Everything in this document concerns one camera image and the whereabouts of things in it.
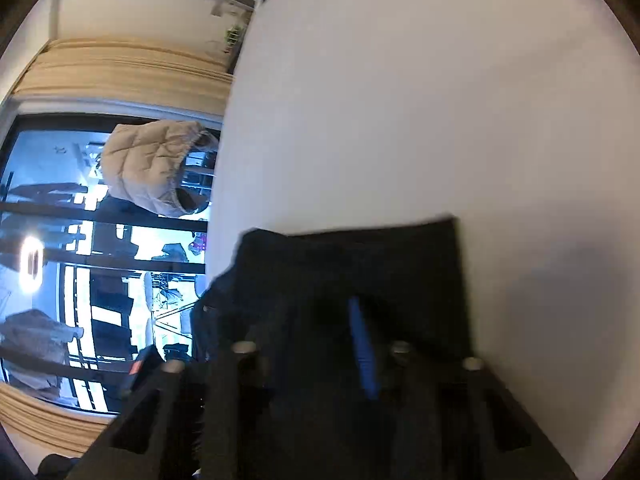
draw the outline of curtain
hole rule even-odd
[[[0,382],[0,422],[62,455],[84,453],[113,420],[111,415],[67,410]]]
[[[233,76],[204,53],[139,40],[51,41],[14,96],[101,98],[224,115]]]

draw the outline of folded black garment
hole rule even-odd
[[[472,354],[455,218],[426,224],[285,236],[245,233],[233,267],[193,309],[195,356],[250,338],[277,338],[297,309],[322,302],[326,319],[357,297],[380,337],[446,360]]]

